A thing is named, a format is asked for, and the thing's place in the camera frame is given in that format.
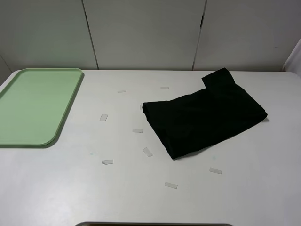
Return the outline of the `light green plastic tray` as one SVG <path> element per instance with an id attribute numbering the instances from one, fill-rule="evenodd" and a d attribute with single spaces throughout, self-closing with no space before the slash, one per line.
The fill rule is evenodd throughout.
<path id="1" fill-rule="evenodd" d="M 55 140 L 83 76 L 78 68 L 20 70 L 0 93 L 0 146 L 44 147 Z"/>

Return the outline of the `black short sleeve t-shirt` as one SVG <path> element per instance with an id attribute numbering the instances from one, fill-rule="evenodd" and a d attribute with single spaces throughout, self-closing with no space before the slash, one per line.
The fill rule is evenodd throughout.
<path id="1" fill-rule="evenodd" d="M 205 88 L 197 92 L 142 105 L 148 123 L 173 160 L 236 136 L 268 116 L 226 68 L 202 81 Z"/>

